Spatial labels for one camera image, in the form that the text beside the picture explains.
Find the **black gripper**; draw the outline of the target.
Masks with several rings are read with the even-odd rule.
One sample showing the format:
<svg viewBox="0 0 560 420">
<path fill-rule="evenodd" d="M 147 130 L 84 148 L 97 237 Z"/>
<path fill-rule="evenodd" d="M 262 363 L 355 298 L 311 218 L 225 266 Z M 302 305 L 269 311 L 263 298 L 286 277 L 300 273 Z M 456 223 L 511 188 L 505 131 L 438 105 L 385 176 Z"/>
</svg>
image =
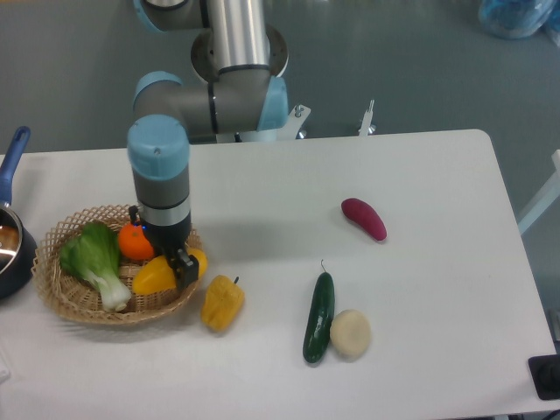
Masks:
<svg viewBox="0 0 560 420">
<path fill-rule="evenodd" d="M 186 250 L 186 241 L 192 228 L 190 214 L 179 223 L 169 226 L 159 226 L 141 219 L 136 205 L 128 207 L 128 214 L 129 223 L 135 227 L 142 225 L 143 234 L 151 246 L 168 257 L 177 290 L 184 290 L 199 279 L 199 261 Z"/>
</svg>

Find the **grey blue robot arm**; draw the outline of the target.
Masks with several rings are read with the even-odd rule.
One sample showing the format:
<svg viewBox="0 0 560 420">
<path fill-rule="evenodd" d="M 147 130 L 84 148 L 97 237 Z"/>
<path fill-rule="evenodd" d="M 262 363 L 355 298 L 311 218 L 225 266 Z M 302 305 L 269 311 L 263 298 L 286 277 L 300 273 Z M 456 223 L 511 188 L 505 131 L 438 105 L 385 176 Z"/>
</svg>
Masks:
<svg viewBox="0 0 560 420">
<path fill-rule="evenodd" d="M 200 278 L 189 256 L 189 141 L 193 137 L 281 129 L 288 121 L 287 87 L 270 71 L 272 51 L 260 1 L 136 1 L 154 32 L 201 28 L 210 33 L 214 80 L 187 87 L 156 71 L 136 84 L 135 121 L 127 151 L 144 235 L 164 256 L 172 287 Z"/>
</svg>

